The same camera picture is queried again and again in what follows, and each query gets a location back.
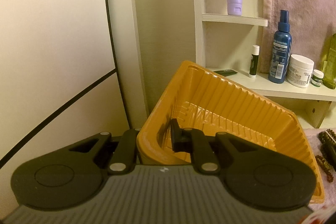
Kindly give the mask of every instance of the blue cap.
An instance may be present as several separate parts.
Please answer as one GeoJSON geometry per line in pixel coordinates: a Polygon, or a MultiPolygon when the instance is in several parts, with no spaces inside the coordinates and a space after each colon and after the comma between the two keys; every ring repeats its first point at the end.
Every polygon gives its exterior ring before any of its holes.
{"type": "Polygon", "coordinates": [[[280,21],[278,23],[278,30],[281,32],[289,32],[289,13],[287,10],[280,10],[280,21]]]}

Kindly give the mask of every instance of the blue spray bottle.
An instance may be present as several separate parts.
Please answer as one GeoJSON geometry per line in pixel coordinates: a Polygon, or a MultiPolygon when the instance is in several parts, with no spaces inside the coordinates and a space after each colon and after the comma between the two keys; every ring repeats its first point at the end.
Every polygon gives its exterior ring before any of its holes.
{"type": "Polygon", "coordinates": [[[281,84],[285,81],[289,57],[291,55],[292,36],[289,33],[289,14],[280,10],[278,30],[274,33],[272,59],[268,79],[281,84]]]}

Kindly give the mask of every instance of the yellow plastic tray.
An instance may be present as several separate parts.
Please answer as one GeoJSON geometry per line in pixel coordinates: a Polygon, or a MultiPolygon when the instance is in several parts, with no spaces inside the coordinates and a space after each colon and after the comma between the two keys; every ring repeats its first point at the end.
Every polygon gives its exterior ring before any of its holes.
{"type": "Polygon", "coordinates": [[[144,164],[181,165],[190,155],[174,153],[169,121],[205,135],[226,131],[300,160],[315,172],[312,202],[324,201],[321,174],[295,114],[252,90],[190,61],[184,61],[137,137],[144,164]]]}

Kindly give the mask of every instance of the green bottle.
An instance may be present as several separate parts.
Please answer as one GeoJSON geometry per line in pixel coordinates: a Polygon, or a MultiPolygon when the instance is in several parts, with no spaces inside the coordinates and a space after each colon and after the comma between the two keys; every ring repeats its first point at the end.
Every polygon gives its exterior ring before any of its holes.
{"type": "Polygon", "coordinates": [[[336,33],[331,38],[327,67],[325,68],[323,84],[330,88],[336,88],[336,33]]]}

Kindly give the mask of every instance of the white jar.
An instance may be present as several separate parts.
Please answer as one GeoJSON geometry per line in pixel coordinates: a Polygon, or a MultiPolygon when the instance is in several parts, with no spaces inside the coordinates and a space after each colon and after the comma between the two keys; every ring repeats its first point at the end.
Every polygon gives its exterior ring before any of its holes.
{"type": "Polygon", "coordinates": [[[314,61],[298,54],[292,54],[287,70],[287,80],[294,86],[306,88],[309,86],[314,61]]]}

